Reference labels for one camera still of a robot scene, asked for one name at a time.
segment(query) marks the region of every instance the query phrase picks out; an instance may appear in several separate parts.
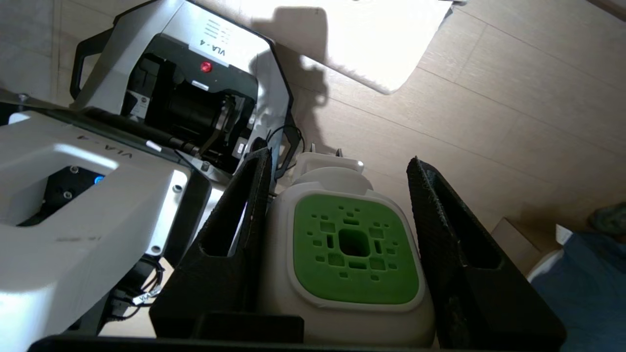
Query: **handle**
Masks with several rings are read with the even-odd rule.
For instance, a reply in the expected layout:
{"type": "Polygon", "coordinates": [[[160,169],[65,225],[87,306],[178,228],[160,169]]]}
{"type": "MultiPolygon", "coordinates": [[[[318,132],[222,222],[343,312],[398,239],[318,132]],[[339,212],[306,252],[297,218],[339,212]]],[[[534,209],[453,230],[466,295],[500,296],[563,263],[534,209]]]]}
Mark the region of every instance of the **handle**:
{"type": "Polygon", "coordinates": [[[100,34],[83,40],[76,46],[74,67],[72,68],[72,80],[69,84],[69,93],[72,98],[76,99],[80,94],[80,78],[83,75],[83,63],[85,62],[85,58],[102,53],[112,33],[113,28],[107,29],[100,34]]]}

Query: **white sheet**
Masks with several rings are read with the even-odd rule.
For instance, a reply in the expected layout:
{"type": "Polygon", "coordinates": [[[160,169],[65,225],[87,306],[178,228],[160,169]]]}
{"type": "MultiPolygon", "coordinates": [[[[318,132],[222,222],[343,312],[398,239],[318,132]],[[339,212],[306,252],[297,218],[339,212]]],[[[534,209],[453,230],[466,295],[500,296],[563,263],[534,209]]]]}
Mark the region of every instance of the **white sheet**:
{"type": "Polygon", "coordinates": [[[196,0],[384,94],[409,78],[451,2],[196,0]]]}

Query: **white container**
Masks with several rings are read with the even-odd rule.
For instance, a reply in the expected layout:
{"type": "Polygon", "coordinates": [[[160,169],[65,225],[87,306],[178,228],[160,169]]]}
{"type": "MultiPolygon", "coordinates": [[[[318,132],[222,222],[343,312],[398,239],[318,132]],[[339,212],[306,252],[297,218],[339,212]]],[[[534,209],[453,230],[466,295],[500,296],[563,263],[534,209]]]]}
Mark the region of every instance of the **white container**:
{"type": "Polygon", "coordinates": [[[400,208],[361,162],[303,153],[297,165],[268,213],[259,311],[302,317],[305,343],[431,346],[433,304],[400,208]]]}

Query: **wooden floor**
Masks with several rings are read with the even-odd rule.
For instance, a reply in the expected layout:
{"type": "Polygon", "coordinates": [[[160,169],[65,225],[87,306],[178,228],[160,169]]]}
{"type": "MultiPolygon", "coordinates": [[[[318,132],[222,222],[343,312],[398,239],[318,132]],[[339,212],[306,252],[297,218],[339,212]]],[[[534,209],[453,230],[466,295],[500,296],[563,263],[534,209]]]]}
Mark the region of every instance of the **wooden floor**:
{"type": "MultiPolygon", "coordinates": [[[[0,11],[0,86],[67,105],[76,44],[141,2],[10,2],[0,11]]],[[[277,51],[307,143],[362,160],[374,189],[408,216],[415,155],[487,230],[502,217],[576,228],[626,199],[626,24],[586,0],[472,0],[390,96],[277,51]]]]}

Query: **black handle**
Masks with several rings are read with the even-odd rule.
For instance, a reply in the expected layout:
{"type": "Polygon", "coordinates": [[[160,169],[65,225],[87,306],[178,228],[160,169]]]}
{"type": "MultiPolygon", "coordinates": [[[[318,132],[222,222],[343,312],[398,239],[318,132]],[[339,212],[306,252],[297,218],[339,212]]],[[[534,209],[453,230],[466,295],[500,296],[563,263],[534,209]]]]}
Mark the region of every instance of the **black handle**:
{"type": "Polygon", "coordinates": [[[76,99],[80,94],[80,78],[83,75],[83,63],[87,56],[100,54],[104,51],[109,38],[111,38],[113,28],[85,39],[76,46],[74,56],[74,67],[72,68],[72,80],[69,84],[69,93],[76,99]]]}
{"type": "MultiPolygon", "coordinates": [[[[291,112],[288,112],[285,117],[285,126],[295,126],[294,117],[291,115],[291,112]]],[[[298,145],[300,144],[300,135],[296,128],[283,128],[283,133],[287,136],[289,150],[287,151],[287,156],[283,160],[282,165],[276,170],[276,173],[274,173],[274,179],[276,180],[281,178],[287,172],[291,159],[294,157],[295,151],[298,149],[298,145]]]]}

